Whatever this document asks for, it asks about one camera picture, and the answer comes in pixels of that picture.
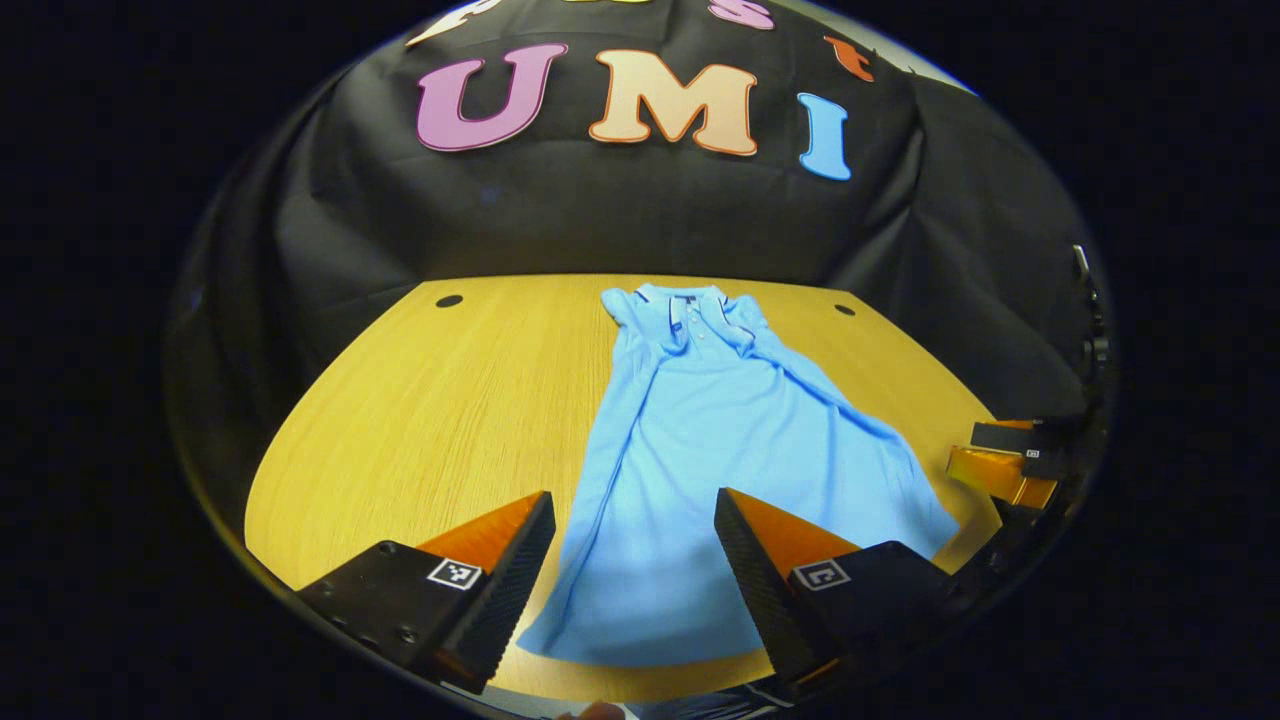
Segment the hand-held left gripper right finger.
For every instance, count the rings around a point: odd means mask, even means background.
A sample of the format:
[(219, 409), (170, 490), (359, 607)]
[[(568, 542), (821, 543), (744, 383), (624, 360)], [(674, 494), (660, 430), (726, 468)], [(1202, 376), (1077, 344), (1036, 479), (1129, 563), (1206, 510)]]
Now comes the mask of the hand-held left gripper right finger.
[(864, 548), (737, 489), (718, 492), (714, 527), (791, 701), (887, 676), (978, 600), (901, 542)]

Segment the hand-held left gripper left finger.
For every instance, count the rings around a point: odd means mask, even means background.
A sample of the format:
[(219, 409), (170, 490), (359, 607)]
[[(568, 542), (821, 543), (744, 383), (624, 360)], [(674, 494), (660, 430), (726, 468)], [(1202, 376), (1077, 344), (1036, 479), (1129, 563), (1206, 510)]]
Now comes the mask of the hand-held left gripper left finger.
[(379, 541), (298, 591), (407, 673), (480, 693), (494, 678), (556, 534), (539, 491), (416, 546)]

